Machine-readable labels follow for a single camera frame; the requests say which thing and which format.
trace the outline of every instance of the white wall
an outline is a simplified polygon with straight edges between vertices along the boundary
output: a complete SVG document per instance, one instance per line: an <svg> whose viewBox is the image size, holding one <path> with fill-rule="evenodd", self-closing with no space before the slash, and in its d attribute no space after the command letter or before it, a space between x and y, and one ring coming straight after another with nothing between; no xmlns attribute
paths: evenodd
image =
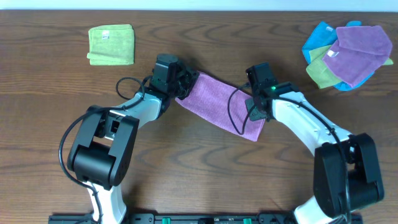
<svg viewBox="0 0 398 224"><path fill-rule="evenodd" d="M398 0L0 0L0 9L398 12Z"/></svg>

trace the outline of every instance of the purple cloth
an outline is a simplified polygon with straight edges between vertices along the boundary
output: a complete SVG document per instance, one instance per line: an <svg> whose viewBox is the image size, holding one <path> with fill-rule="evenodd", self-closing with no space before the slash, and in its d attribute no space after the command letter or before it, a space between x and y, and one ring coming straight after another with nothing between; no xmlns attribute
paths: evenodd
<svg viewBox="0 0 398 224"><path fill-rule="evenodd" d="M235 87L220 82L201 72L189 96L184 100L176 98L175 101L210 123L239 135L229 120L227 112L228 98L235 89ZM243 121L248 114L244 101L250 97L239 90L231 99L231 116L240 131ZM250 121L249 119L246 123L244 134L239 136L257 141L264 122L264 119L258 121Z"/></svg>
<svg viewBox="0 0 398 224"><path fill-rule="evenodd" d="M392 43L381 26L338 27L336 42L322 59L341 80L354 87L386 62Z"/></svg>

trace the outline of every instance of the blue cloth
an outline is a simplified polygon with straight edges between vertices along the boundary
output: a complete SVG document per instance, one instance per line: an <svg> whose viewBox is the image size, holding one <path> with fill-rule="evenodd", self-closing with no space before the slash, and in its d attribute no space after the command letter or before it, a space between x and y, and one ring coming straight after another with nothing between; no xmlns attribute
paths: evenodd
<svg viewBox="0 0 398 224"><path fill-rule="evenodd" d="M346 26L361 26L362 22L361 21L349 21ZM311 57L310 57L310 50L317 49L319 47L324 47L326 45L333 44L337 40L337 34L336 30L329 26L326 22L321 21L319 25L315 28L315 30L312 32L310 38L306 41L304 44L302 51L305 57L305 60L307 63L311 63ZM347 83L341 82L337 83L334 85L334 87L340 91L350 91L355 88L360 87L363 83L365 83L372 75L370 74L368 77L366 77L361 83L354 87L350 87Z"/></svg>

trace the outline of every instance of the white tag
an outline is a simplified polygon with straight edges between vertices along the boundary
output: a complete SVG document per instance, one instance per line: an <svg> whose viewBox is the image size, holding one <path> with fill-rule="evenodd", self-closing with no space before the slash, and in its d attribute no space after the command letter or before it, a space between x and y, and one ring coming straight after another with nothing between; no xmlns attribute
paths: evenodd
<svg viewBox="0 0 398 224"><path fill-rule="evenodd" d="M109 39L109 30L102 31L102 39Z"/></svg>
<svg viewBox="0 0 398 224"><path fill-rule="evenodd" d="M329 50L327 54L328 54L329 57L336 57L338 55L338 52L334 52L332 50Z"/></svg>

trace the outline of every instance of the table surface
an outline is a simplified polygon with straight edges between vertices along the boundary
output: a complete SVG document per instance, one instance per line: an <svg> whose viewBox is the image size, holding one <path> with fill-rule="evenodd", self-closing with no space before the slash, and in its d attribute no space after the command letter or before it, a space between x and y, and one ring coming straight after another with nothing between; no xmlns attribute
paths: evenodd
<svg viewBox="0 0 398 224"><path fill-rule="evenodd" d="M122 103L115 83L149 75L159 53L234 85L246 82L248 67L269 62L280 82L294 82L337 125L372 136L386 196L361 213L366 223L397 223L397 64L349 92L319 90L305 71L301 48L315 26L351 20L383 26L398 62L393 13L1 11L0 223L46 223L53 213L92 210L86 189L61 171L59 140L90 105ZM88 30L104 24L133 25L134 65L89 64ZM131 95L131 88L137 86L124 84L123 93ZM122 187L130 211L257 213L303 204L313 195L312 177L312 155L283 124L266 123L251 142L173 101L139 130Z"/></svg>

